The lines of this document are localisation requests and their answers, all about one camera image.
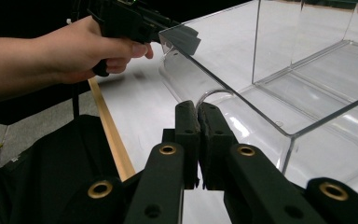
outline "clear acrylic box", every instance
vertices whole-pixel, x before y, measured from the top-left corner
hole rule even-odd
[[[195,52],[178,38],[187,28]],[[239,142],[301,187],[327,176],[358,191],[358,1],[255,0],[160,40],[178,102],[217,105]]]

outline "hand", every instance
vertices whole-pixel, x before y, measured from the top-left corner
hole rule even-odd
[[[150,44],[127,38],[101,36],[99,24],[88,16],[35,40],[43,48],[46,67],[59,83],[76,83],[94,77],[91,69],[106,59],[108,73],[121,73],[132,58],[153,58]]]

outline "wooden strip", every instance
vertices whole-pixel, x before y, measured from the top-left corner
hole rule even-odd
[[[127,150],[121,141],[116,124],[113,122],[112,116],[107,108],[106,102],[103,99],[100,87],[98,86],[98,82],[95,77],[89,79],[89,86],[100,113],[103,129],[105,131],[110,150],[112,151],[118,174],[120,175],[121,181],[125,181],[136,174],[135,170],[132,166]]]

